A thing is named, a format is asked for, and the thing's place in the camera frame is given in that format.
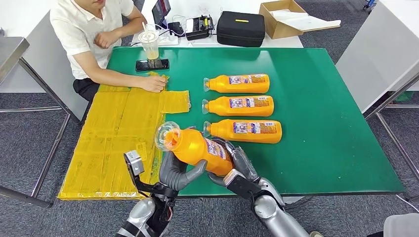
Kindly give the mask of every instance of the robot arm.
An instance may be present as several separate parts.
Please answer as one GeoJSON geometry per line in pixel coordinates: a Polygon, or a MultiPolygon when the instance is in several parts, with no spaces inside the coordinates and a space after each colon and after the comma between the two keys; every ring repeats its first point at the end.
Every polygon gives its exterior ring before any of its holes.
{"type": "Polygon", "coordinates": [[[193,169],[186,172],[187,165],[179,161],[172,152],[166,152],[160,168],[160,181],[150,185],[140,180],[140,174],[144,172],[140,155],[136,151],[130,151],[124,154],[124,158],[138,191],[142,194],[149,192],[151,195],[134,206],[115,237],[163,236],[173,215],[178,192],[205,172],[207,161],[198,162],[193,169]]]}
{"type": "Polygon", "coordinates": [[[242,148],[234,147],[223,139],[213,140],[227,149],[235,168],[224,178],[208,173],[209,178],[235,194],[250,199],[252,212],[264,223],[272,236],[309,237],[298,221],[285,211],[285,202],[275,186],[269,180],[258,176],[242,148]]]}

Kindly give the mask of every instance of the man's arm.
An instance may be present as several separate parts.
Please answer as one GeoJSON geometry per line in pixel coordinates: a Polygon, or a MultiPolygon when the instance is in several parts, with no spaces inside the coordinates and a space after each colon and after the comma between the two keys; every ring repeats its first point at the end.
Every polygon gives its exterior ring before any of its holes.
{"type": "Polygon", "coordinates": [[[151,92],[160,92],[166,85],[166,79],[164,77],[130,76],[100,68],[96,58],[90,51],[73,55],[73,57],[95,83],[112,86],[139,87],[151,92]]]}
{"type": "Polygon", "coordinates": [[[129,19],[128,24],[116,28],[110,32],[100,32],[96,35],[94,43],[101,48],[109,48],[119,38],[134,35],[143,30],[142,23],[147,24],[147,20],[134,5],[132,12],[126,16],[129,19]]]}

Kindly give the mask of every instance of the bottle cap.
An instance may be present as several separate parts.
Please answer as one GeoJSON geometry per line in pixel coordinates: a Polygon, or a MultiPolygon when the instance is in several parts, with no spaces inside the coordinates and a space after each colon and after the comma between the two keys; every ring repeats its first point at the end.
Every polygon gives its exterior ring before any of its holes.
{"type": "Polygon", "coordinates": [[[172,150],[180,138],[180,128],[177,123],[169,121],[163,123],[157,130],[154,141],[161,151],[172,150]]]}
{"type": "Polygon", "coordinates": [[[210,79],[204,78],[204,91],[207,92],[210,90],[210,79]]]}
{"type": "Polygon", "coordinates": [[[202,100],[202,113],[203,113],[204,115],[208,114],[208,112],[210,111],[210,107],[209,107],[209,106],[210,106],[210,105],[209,105],[209,103],[208,103],[208,100],[203,99],[203,100],[202,100]]]}
{"type": "Polygon", "coordinates": [[[204,137],[208,137],[211,135],[211,123],[208,121],[204,122],[203,135],[204,137]]]}

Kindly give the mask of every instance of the man's hand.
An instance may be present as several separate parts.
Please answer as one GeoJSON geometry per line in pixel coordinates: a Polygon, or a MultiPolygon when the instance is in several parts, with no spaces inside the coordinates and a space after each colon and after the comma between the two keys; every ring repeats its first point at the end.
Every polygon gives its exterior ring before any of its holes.
{"type": "Polygon", "coordinates": [[[118,31],[100,32],[94,38],[95,45],[101,48],[109,48],[120,38],[118,31]]]}
{"type": "Polygon", "coordinates": [[[159,93],[166,86],[167,80],[164,77],[160,76],[149,76],[143,77],[141,79],[140,85],[138,87],[143,88],[144,90],[159,93]]]}

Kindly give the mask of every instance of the yellow wrapping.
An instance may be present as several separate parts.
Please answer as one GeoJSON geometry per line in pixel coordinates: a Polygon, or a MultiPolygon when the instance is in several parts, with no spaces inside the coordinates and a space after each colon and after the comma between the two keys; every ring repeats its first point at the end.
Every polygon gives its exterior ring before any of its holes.
{"type": "Polygon", "coordinates": [[[129,91],[128,87],[119,87],[119,86],[110,86],[110,85],[100,85],[97,92],[126,92],[129,91]]]}
{"type": "Polygon", "coordinates": [[[58,198],[141,199],[131,181],[123,153],[137,150],[143,182],[156,183],[162,152],[154,145],[165,113],[189,111],[188,91],[152,93],[139,88],[101,86],[74,150],[58,198]]]}
{"type": "Polygon", "coordinates": [[[191,107],[189,91],[162,91],[159,107],[164,114],[188,112],[191,107]]]}

